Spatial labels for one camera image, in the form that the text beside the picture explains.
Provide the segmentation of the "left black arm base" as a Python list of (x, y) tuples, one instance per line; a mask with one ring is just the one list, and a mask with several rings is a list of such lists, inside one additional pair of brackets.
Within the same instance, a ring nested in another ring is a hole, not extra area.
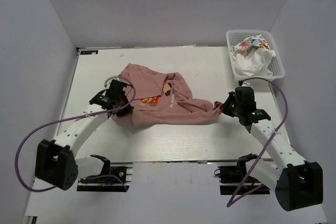
[(96, 179), (80, 179), (77, 183), (79, 192), (122, 192), (125, 193), (131, 184), (133, 164), (112, 163), (108, 170), (110, 176)]

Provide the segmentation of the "pink t shirt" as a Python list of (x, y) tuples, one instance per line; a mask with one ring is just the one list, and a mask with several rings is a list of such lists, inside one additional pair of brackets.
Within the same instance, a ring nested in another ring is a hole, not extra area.
[(130, 82), (126, 96), (133, 111), (127, 115), (135, 127), (156, 124), (198, 125), (217, 119), (222, 103), (196, 99), (178, 72), (160, 73), (145, 66), (128, 64), (119, 80)]

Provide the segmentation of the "white t shirt black print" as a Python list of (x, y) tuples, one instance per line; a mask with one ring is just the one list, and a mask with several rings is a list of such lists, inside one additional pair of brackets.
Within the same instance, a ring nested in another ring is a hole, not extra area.
[(234, 61), (234, 69), (240, 76), (268, 77), (273, 75), (268, 67), (276, 56), (274, 50), (250, 48), (243, 51), (234, 51), (231, 55)]

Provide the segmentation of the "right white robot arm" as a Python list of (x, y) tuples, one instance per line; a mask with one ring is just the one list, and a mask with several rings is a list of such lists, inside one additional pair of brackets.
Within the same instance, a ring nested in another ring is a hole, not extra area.
[[(236, 170), (241, 182), (229, 200), (229, 206), (239, 199), (238, 192), (252, 178), (272, 190), (285, 211), (323, 202), (322, 167), (317, 162), (307, 161), (279, 134), (269, 114), (257, 108), (251, 87), (241, 85), (230, 92), (221, 110), (225, 115), (237, 117), (263, 146), (259, 155), (248, 154), (238, 159)], [(262, 160), (263, 153), (269, 154), (275, 166)]]

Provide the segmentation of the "white colourful print t shirt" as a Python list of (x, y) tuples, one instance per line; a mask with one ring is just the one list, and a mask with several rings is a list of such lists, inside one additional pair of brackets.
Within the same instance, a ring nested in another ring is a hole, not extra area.
[(235, 54), (239, 51), (258, 49), (258, 48), (272, 50), (270, 44), (262, 35), (255, 35), (245, 38), (242, 42), (233, 46), (230, 51), (231, 53)]

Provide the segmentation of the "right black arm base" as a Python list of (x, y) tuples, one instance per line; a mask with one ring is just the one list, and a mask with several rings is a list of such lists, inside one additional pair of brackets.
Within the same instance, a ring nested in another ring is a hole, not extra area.
[[(242, 178), (238, 172), (236, 166), (219, 166), (214, 170), (214, 176), (219, 179), (220, 194), (222, 196), (233, 195), (234, 191), (238, 187)], [(244, 193), (256, 189), (252, 192), (252, 195), (268, 195), (270, 194), (269, 188), (266, 186), (259, 187), (261, 183), (251, 177), (244, 182), (237, 195), (243, 195)]]

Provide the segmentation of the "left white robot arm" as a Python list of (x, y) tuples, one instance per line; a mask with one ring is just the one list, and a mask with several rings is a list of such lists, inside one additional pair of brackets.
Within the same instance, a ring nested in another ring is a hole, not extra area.
[(134, 91), (129, 80), (111, 79), (89, 101), (82, 115), (71, 118), (72, 124), (66, 130), (51, 141), (41, 141), (37, 147), (36, 178), (62, 190), (69, 189), (78, 179), (108, 180), (112, 175), (107, 158), (97, 154), (76, 156), (93, 132), (113, 115), (123, 117), (132, 113), (132, 100), (126, 91)]

